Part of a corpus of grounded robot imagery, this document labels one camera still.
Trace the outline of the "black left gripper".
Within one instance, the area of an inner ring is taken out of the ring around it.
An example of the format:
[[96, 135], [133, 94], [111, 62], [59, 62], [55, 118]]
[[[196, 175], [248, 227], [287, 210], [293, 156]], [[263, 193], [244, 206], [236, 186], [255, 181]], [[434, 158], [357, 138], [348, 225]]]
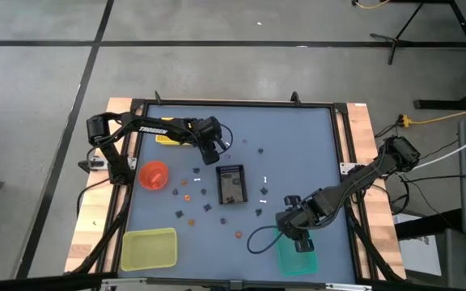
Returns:
[[222, 129], [219, 121], [214, 117], [197, 119], [192, 123], [192, 130], [201, 150], [214, 148], [218, 144], [223, 151], [227, 145], [222, 141]]

